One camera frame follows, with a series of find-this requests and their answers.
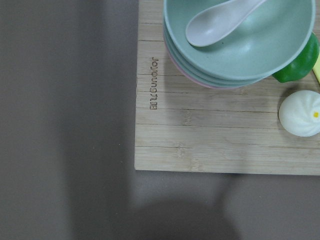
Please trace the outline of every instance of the yellow handle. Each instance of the yellow handle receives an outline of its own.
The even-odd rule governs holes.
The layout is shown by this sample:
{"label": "yellow handle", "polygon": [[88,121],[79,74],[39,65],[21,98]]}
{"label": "yellow handle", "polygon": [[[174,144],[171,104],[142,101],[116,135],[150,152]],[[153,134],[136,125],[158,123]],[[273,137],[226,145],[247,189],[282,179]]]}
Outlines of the yellow handle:
{"label": "yellow handle", "polygon": [[315,65],[313,66],[313,72],[320,83],[320,54]]}

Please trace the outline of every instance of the bowl stack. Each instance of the bowl stack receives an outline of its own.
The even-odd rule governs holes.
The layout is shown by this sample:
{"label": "bowl stack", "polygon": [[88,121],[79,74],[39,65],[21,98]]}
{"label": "bowl stack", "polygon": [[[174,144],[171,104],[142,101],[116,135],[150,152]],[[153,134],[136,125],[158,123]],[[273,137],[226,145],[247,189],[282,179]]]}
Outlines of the bowl stack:
{"label": "bowl stack", "polygon": [[208,88],[233,89],[264,79],[291,63],[312,33],[315,0],[268,0],[230,35],[206,47],[188,43],[197,13],[225,0],[164,0],[163,38],[176,67]]}

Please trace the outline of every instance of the gray countertop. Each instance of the gray countertop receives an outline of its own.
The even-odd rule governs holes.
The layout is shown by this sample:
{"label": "gray countertop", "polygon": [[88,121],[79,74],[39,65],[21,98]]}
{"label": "gray countertop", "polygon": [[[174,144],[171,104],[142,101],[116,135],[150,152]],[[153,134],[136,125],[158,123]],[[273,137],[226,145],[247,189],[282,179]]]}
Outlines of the gray countertop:
{"label": "gray countertop", "polygon": [[313,240],[320,178],[134,170],[138,0],[0,5],[0,239]]}

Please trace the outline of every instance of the spoon bowl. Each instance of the spoon bowl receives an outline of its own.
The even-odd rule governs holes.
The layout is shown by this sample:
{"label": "spoon bowl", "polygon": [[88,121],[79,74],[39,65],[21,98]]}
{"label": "spoon bowl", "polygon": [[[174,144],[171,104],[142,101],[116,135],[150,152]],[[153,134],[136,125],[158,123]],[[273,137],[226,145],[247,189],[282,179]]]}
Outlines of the spoon bowl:
{"label": "spoon bowl", "polygon": [[218,42],[235,30],[266,0],[229,0],[209,7],[195,15],[188,23],[185,36],[196,47]]}

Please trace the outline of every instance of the bamboo cutting board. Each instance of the bamboo cutting board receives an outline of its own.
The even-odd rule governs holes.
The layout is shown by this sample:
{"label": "bamboo cutting board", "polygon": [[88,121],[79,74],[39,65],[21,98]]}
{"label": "bamboo cutting board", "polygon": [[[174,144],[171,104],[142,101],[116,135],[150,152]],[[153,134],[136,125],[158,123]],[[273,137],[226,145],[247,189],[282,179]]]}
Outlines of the bamboo cutting board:
{"label": "bamboo cutting board", "polygon": [[202,87],[171,62],[162,9],[162,0],[139,1],[135,169],[320,175],[320,134],[294,136],[278,119],[291,93],[320,92],[314,73],[296,82],[268,77],[232,90]]}

